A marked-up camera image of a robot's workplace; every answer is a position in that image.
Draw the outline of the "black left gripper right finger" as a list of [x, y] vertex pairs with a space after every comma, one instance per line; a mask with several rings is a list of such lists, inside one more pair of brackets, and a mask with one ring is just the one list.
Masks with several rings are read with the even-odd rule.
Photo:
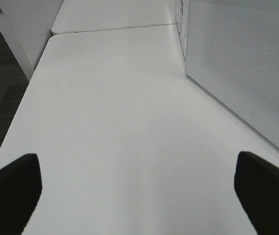
[[234, 190], [257, 234], [279, 235], [279, 167], [252, 152], [241, 151]]

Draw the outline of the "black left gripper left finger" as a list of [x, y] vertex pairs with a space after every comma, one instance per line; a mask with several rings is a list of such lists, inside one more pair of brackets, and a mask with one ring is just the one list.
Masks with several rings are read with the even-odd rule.
[[42, 193], [36, 154], [25, 154], [0, 169], [0, 235], [20, 235]]

